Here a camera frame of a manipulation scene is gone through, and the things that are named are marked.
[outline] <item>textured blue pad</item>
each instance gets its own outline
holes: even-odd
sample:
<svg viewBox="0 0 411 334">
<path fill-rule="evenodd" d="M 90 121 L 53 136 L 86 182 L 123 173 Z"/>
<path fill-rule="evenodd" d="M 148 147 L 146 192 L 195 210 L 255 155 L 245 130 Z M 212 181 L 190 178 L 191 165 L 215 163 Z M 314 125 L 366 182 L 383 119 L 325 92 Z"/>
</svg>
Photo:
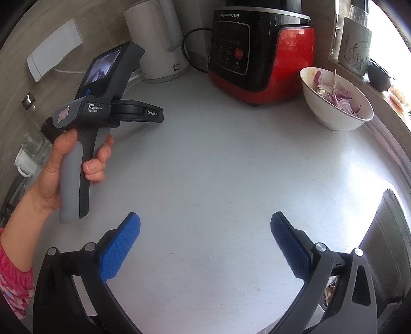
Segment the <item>textured blue pad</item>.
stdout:
<svg viewBox="0 0 411 334">
<path fill-rule="evenodd" d="M 271 233 L 296 278 L 307 282 L 311 276 L 311 260 L 294 233 L 294 228 L 280 212 L 271 218 Z"/>
<path fill-rule="evenodd" d="M 114 278 L 140 233 L 140 217 L 135 213 L 128 216 L 122 229 L 114 237 L 100 258 L 99 274 L 103 282 Z"/>
</svg>

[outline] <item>countertop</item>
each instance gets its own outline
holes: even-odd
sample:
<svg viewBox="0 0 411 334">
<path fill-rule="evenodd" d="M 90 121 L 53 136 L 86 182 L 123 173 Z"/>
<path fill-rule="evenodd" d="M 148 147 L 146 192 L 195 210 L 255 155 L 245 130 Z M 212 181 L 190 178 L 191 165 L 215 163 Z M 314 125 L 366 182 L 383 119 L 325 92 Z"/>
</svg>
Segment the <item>countertop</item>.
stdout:
<svg viewBox="0 0 411 334">
<path fill-rule="evenodd" d="M 140 236 L 108 284 L 143 333 L 257 333 L 302 286 L 271 235 L 273 213 L 344 251 L 371 223 L 384 180 L 409 202 L 369 130 L 323 129 L 303 96 L 252 107 L 191 71 L 124 98 L 164 108 L 164 122 L 112 130 L 89 215 L 61 225 L 53 214 L 35 271 L 49 247 L 78 250 L 136 212 Z"/>
</svg>

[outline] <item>white cable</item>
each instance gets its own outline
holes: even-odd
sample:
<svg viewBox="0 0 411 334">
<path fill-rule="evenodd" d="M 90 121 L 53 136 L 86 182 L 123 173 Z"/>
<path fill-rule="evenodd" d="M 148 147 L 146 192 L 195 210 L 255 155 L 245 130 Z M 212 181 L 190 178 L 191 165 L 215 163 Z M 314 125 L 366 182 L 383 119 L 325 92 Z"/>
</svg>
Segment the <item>white cable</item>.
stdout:
<svg viewBox="0 0 411 334">
<path fill-rule="evenodd" d="M 87 72 L 84 71 L 62 71 L 62 70 L 58 70 L 56 68 L 53 68 L 53 70 L 55 70 L 56 72 L 60 72 L 60 73 L 72 73 L 72 74 L 84 74 Z"/>
</svg>

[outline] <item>black power cord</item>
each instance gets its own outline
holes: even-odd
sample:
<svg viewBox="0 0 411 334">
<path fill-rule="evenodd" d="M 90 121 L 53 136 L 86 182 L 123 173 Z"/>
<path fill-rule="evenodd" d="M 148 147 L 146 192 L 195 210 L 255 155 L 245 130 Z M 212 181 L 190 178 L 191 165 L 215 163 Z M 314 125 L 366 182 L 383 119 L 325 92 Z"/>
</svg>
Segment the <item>black power cord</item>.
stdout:
<svg viewBox="0 0 411 334">
<path fill-rule="evenodd" d="M 188 57 L 187 52 L 185 51 L 185 41 L 187 40 L 187 38 L 188 38 L 193 32 L 202 31 L 202 30 L 212 31 L 211 28 L 197 28 L 197 29 L 193 29 L 193 30 L 189 31 L 187 34 L 185 34 L 184 38 L 182 39 L 182 42 L 181 42 L 181 50 L 182 50 L 182 53 L 183 53 L 185 59 L 187 60 L 187 62 L 188 62 L 193 68 L 195 68 L 197 71 L 200 71 L 200 72 L 203 72 L 203 73 L 208 73 L 208 70 L 203 70 L 203 69 L 197 67 L 196 65 L 194 65 L 194 64 L 191 62 L 190 58 Z"/>
</svg>

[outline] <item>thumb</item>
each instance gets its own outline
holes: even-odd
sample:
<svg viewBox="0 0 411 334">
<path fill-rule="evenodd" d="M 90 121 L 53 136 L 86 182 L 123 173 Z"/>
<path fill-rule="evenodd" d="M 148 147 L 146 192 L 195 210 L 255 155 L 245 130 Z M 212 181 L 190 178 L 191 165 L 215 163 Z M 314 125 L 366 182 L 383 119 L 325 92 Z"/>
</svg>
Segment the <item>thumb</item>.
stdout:
<svg viewBox="0 0 411 334">
<path fill-rule="evenodd" d="M 54 142 L 50 157 L 44 170 L 46 173 L 56 173 L 60 170 L 63 157 L 71 151 L 77 140 L 77 130 L 71 129 L 60 135 Z"/>
</svg>

